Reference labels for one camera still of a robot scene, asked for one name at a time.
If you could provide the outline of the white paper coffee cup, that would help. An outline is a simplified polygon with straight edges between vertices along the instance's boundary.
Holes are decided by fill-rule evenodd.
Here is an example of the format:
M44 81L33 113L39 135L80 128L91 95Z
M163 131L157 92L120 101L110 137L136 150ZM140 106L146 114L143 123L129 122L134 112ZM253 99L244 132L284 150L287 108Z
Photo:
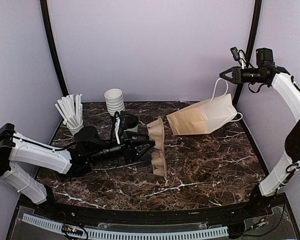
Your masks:
M135 127L129 128L128 131L137 133L138 132L138 125L136 125Z

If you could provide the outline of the brown pulp cup carrier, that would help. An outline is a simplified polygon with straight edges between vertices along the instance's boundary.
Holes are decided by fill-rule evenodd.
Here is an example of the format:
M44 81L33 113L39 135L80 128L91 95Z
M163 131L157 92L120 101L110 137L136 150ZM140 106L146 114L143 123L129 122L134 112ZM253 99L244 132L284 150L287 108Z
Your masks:
M155 151L151 153L153 174L167 178L167 164L164 149L165 128L162 118L159 116L158 119L148 123L147 131L149 139L155 143Z

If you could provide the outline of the black coffee cup lid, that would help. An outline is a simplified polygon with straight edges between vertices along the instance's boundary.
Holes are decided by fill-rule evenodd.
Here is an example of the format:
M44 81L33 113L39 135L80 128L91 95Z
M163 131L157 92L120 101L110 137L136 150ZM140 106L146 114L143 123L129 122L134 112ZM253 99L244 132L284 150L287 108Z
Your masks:
M138 118L135 115L126 111L121 111L119 118L119 127L124 131L128 129L133 129L139 124Z

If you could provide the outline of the stack of paper cups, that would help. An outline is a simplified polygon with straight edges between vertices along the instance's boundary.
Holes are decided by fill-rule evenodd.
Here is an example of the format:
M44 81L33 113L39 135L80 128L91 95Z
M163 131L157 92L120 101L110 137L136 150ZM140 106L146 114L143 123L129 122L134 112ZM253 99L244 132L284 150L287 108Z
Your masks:
M121 89L112 88L104 93L105 103L107 111L111 117L115 115L115 112L121 112L125 110L124 97Z

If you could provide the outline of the brown paper bag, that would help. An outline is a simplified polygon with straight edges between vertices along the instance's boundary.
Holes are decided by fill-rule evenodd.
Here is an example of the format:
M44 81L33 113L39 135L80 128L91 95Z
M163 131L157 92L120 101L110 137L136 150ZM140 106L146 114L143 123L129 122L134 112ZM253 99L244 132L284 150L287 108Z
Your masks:
M232 95L228 92L227 81L224 94L216 96L217 84L221 80L221 78L216 80L211 98L166 116L173 135L210 134L227 123L238 122L243 118L243 114L238 112L232 104Z

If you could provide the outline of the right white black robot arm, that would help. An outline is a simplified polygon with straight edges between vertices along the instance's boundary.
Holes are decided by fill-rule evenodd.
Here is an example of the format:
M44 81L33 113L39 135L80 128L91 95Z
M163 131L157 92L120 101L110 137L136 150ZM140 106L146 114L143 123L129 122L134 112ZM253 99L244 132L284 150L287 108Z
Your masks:
M269 175L256 186L252 201L245 205L245 213L256 217L265 208L262 199L274 196L286 185L295 172L300 170L300 88L293 76L281 66L269 65L258 68L232 67L220 73L220 78L232 84L261 84L275 90L287 106L283 126L290 127L284 142L283 153Z

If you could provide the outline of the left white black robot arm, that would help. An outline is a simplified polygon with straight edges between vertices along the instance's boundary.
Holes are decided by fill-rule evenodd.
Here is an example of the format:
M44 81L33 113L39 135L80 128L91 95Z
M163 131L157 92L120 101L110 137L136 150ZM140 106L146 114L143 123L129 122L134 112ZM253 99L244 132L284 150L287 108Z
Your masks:
M120 130L118 141L102 140L94 126L88 125L74 135L74 142L57 148L29 139L15 131L11 123L0 128L0 179L27 196L50 218L61 213L52 190L34 180L19 162L53 170L68 178L82 177L99 161L124 158L135 162L155 146L148 135Z

